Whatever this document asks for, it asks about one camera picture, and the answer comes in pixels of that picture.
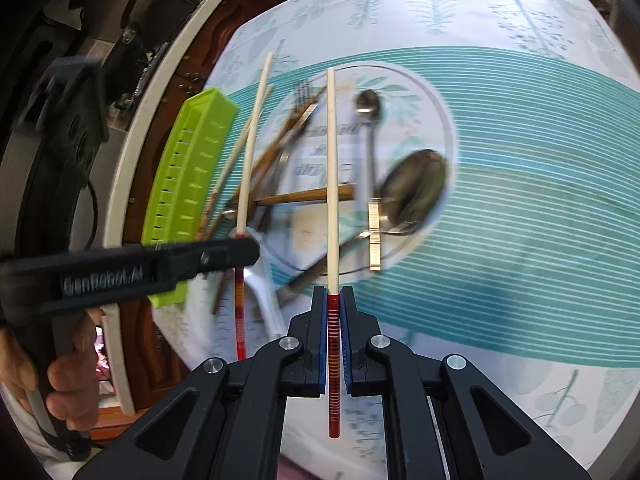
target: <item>white chopstick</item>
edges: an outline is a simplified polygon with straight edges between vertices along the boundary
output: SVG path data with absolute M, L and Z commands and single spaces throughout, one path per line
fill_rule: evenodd
M 335 113 L 335 70 L 326 70 L 326 274 L 329 294 L 340 294 L 338 228 L 338 128 Z
M 255 95 L 254 110 L 251 113 L 251 123 L 249 124 L 249 133 L 246 139 L 246 150 L 244 152 L 244 163 L 242 165 L 242 180 L 240 181 L 240 193 L 238 196 L 238 222 L 236 223 L 236 236 L 243 236 L 246 232 L 246 214 L 249 204 L 249 190 L 251 185 L 251 168 L 254 164 L 254 147 L 255 136 L 258 132 L 258 120 L 262 110 L 262 102 L 264 101 L 264 93 L 267 88 L 267 78 L 271 69 L 271 60 L 273 52 L 267 54 L 262 66 L 262 74 L 260 75 L 260 83 L 258 91 Z
M 264 92 L 264 98 L 262 99 L 262 103 L 260 104 L 260 109 L 262 109 L 264 102 L 267 100 L 267 97 L 269 97 L 269 94 L 271 93 L 273 88 L 274 88 L 274 85 L 267 86 L 267 89 Z M 207 231 L 207 225 L 211 220 L 211 215 L 213 214 L 213 210 L 216 208 L 216 205 L 218 204 L 218 199 L 220 198 L 220 190 L 226 184 L 226 180 L 229 178 L 229 175 L 231 174 L 231 171 L 233 170 L 236 164 L 236 160 L 238 160 L 238 155 L 240 155 L 240 152 L 242 151 L 242 147 L 246 143 L 247 137 L 249 136 L 250 125 L 251 125 L 251 117 L 249 117 L 246 120 L 246 123 L 244 124 L 244 128 L 242 128 L 242 132 L 240 133 L 240 137 L 238 137 L 238 140 L 236 140 L 236 143 L 233 149 L 231 150 L 231 154 L 226 159 L 225 167 L 222 168 L 220 177 L 218 178 L 218 180 L 213 186 L 213 192 L 209 196 L 209 201 L 207 202 L 203 216 L 200 219 L 200 227 L 198 229 L 198 239 L 201 239 L 202 236 Z

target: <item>cabinet door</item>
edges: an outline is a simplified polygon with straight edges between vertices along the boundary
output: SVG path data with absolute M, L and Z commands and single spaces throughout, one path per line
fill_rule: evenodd
M 153 322 L 147 298 L 119 306 L 131 397 L 136 410 L 142 410 L 162 399 L 189 370 Z

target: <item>plate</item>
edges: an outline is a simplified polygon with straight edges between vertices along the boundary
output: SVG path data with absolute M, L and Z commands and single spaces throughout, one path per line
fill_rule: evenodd
M 422 227 L 406 237 L 383 236 L 383 269 L 401 261 L 428 235 L 442 214 L 454 186 L 458 163 L 458 136 L 444 99 L 426 80 L 405 68 L 380 62 L 349 63 L 336 67 L 338 121 L 338 179 L 356 184 L 354 200 L 340 203 L 340 240 L 351 238 L 367 226 L 370 196 L 369 129 L 358 117 L 354 100 L 365 90 L 375 90 L 382 102 L 382 116 L 374 130 L 376 182 L 381 185 L 391 169 L 409 154 L 429 148 L 447 161 L 447 179 L 435 208 Z M 308 82 L 315 89 L 326 84 L 318 73 Z M 285 97 L 268 117 L 257 150 L 276 138 L 294 105 L 296 93 Z M 277 193 L 326 186 L 326 96 L 309 120 L 304 136 L 295 145 Z M 326 253 L 326 204 L 281 204 L 274 208 L 271 226 L 264 237 L 274 265 L 274 280 L 281 284 Z M 369 276 L 368 248 L 362 244 L 340 261 L 341 283 Z

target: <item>black cable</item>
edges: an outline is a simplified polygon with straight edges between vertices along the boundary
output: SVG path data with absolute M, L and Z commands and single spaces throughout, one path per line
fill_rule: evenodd
M 91 193 L 91 202 L 94 205 L 94 225 L 91 228 L 91 235 L 84 246 L 84 250 L 87 250 L 94 244 L 95 234 L 98 232 L 98 196 L 95 193 L 95 187 L 94 184 L 92 184 L 91 179 L 87 180 L 86 186 L 89 188 L 89 193 Z

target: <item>utensil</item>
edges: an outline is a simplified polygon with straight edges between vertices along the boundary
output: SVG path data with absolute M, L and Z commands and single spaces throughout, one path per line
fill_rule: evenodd
M 419 150 L 400 161 L 380 187 L 382 234 L 408 236 L 416 232 L 438 201 L 447 174 L 446 160 L 433 150 Z M 350 252 L 369 238 L 362 231 L 340 245 L 340 255 Z M 293 300 L 302 289 L 326 272 L 326 255 L 293 277 L 276 291 L 283 306 Z
M 274 85 L 267 86 L 267 89 L 264 92 L 264 98 L 260 103 L 260 109 L 262 109 L 264 102 L 267 100 L 267 98 L 269 97 L 269 94 L 273 90 L 273 86 Z M 229 175 L 231 175 L 231 171 L 233 170 L 234 165 L 236 164 L 236 159 L 238 158 L 238 155 L 240 155 L 240 152 L 242 151 L 242 147 L 246 143 L 246 139 L 249 136 L 250 125 L 251 125 L 251 117 L 249 117 L 246 120 L 246 123 L 244 124 L 244 128 L 242 129 L 242 133 L 240 134 L 240 137 L 238 137 L 238 140 L 236 141 L 236 144 L 234 145 L 234 148 L 231 151 L 231 154 L 229 155 L 228 159 L 225 162 L 225 167 L 222 169 L 222 173 L 220 173 L 220 177 L 218 178 L 213 188 L 213 192 L 211 193 L 211 196 L 207 200 L 207 205 L 205 207 L 204 213 L 202 214 L 202 217 L 200 219 L 200 225 L 198 227 L 198 237 L 197 237 L 198 240 L 202 240 L 204 238 L 207 225 L 209 224 L 209 220 L 211 219 L 211 215 L 214 209 L 216 208 L 216 205 L 218 204 L 218 199 L 220 198 L 220 191 L 223 189 L 223 187 L 225 187 L 226 181 L 229 178 Z
M 252 169 L 252 185 L 254 186 L 252 191 L 250 192 L 250 201 L 253 203 L 255 200 L 255 196 L 257 195 L 260 186 L 262 185 L 262 181 L 265 179 L 271 166 L 273 165 L 273 161 L 276 159 L 280 150 L 282 149 L 281 143 L 286 142 L 287 134 L 290 134 L 292 131 L 295 132 L 297 129 L 304 128 L 306 122 L 311 117 L 311 114 L 318 107 L 318 101 L 320 96 L 324 93 L 326 87 L 319 89 L 316 94 L 312 94 L 311 86 L 308 82 L 303 82 L 298 85 L 296 88 L 296 101 L 293 110 L 291 111 L 287 121 L 284 126 L 280 130 L 280 133 L 276 137 L 274 141 L 267 147 L 264 151 L 257 164 L 254 165 Z M 233 200 L 238 200 L 240 189 L 236 190 L 235 194 L 232 197 Z M 229 218 L 228 214 L 225 215 L 225 212 L 221 212 L 214 222 L 210 225 L 210 227 L 206 230 L 205 236 L 207 238 L 211 238 L 213 233 L 216 232 L 217 228 L 220 224 L 226 219 Z M 218 303 L 220 302 L 220 298 L 222 297 L 222 291 L 225 286 L 225 276 L 222 277 L 220 283 L 218 285 L 218 290 L 214 296 L 214 301 L 211 305 L 211 313 L 215 314 L 218 308 Z
M 335 69 L 326 70 L 326 261 L 329 437 L 340 436 L 340 231 L 338 222 L 338 121 Z
M 312 95 L 309 101 L 306 101 L 302 105 L 299 105 L 299 103 L 302 102 L 302 100 L 306 97 L 306 95 L 310 94 L 309 93 L 310 91 L 307 88 L 308 88 L 308 85 L 304 85 L 304 86 L 301 86 L 301 88 L 298 90 L 299 95 L 296 101 L 296 107 L 294 108 L 289 119 L 287 119 L 287 123 L 281 129 L 280 133 L 278 134 L 278 137 L 264 151 L 260 160 L 254 165 L 254 168 L 252 170 L 252 190 L 250 193 L 251 203 L 255 201 L 255 197 L 259 192 L 262 182 L 264 181 L 267 174 L 270 172 L 270 169 L 275 159 L 280 154 L 280 151 L 284 148 L 281 145 L 281 143 L 285 144 L 287 140 L 290 138 L 287 136 L 287 134 L 290 134 L 292 131 L 295 132 L 297 129 L 303 128 L 306 125 L 306 122 L 308 121 L 309 117 L 311 117 L 311 114 L 313 113 L 313 111 L 315 111 L 316 107 L 318 107 L 318 100 L 320 99 L 320 96 L 324 93 L 326 89 L 326 88 L 321 88 L 318 92 L 316 92 L 316 94 Z M 231 197 L 230 199 L 231 202 L 238 200 L 238 192 L 239 192 L 239 189 L 236 190 L 234 195 Z M 225 214 L 224 212 L 221 212 L 216 217 L 214 222 L 210 225 L 210 227 L 207 229 L 206 231 L 207 238 L 211 238 L 211 236 L 217 230 L 217 228 L 220 225 L 220 222 L 222 222 L 223 219 L 225 219 Z
M 367 147 L 369 149 L 369 177 L 371 192 L 367 212 L 369 216 L 369 270 L 382 270 L 380 247 L 380 200 L 376 181 L 376 127 L 380 122 L 380 97 L 373 90 L 363 90 L 356 97 L 356 111 L 367 127 Z
M 353 184 L 340 184 L 338 186 L 338 200 L 347 201 L 353 200 L 354 194 Z M 293 193 L 284 193 L 281 195 L 265 196 L 259 198 L 256 202 L 256 206 L 273 205 L 273 204 L 288 204 L 297 202 L 325 202 L 326 201 L 326 188 L 319 187 L 317 189 L 308 189 L 306 191 L 295 191 Z
M 236 238 L 243 237 L 246 231 L 246 214 L 249 203 L 249 192 L 251 187 L 251 168 L 254 161 L 255 137 L 258 132 L 258 119 L 262 111 L 264 94 L 267 88 L 267 78 L 273 60 L 273 52 L 267 54 L 262 66 L 262 74 L 258 83 L 258 90 L 255 95 L 254 109 L 251 113 L 251 123 L 249 134 L 246 139 L 246 149 L 244 150 L 244 161 L 242 163 L 242 180 L 238 192 L 238 222 L 236 223 Z M 238 350 L 238 360 L 242 361 L 246 357 L 244 344 L 244 270 L 243 267 L 236 267 L 235 278 L 235 314 L 236 314 L 236 348 Z
M 246 228 L 248 236 L 253 238 L 262 247 L 262 236 L 260 233 Z M 231 231 L 230 236 L 234 236 L 235 231 Z M 243 267 L 244 284 L 248 286 L 255 295 L 255 300 L 260 309 L 260 316 L 264 321 L 264 327 L 271 340 L 287 335 L 287 325 L 284 323 L 276 293 L 271 280 L 271 265 L 268 254 L 260 251 L 260 258 L 251 267 Z
M 266 192 L 271 194 L 276 193 L 278 185 L 280 184 L 280 181 L 282 179 L 282 175 L 284 174 L 284 170 L 287 167 L 287 163 L 289 162 L 289 158 L 293 153 L 293 150 L 298 145 L 298 142 L 300 142 L 300 139 L 303 137 L 307 125 L 308 121 L 305 121 L 302 126 L 292 130 L 290 136 L 283 142 L 282 149 L 280 151 L 280 157 L 278 158 L 275 168 L 271 173 Z M 271 205 L 268 205 L 262 212 L 262 218 L 260 218 L 260 223 L 258 224 L 258 231 L 260 231 L 261 233 L 265 233 L 269 229 L 269 225 L 271 224 L 272 210 L 273 207 Z

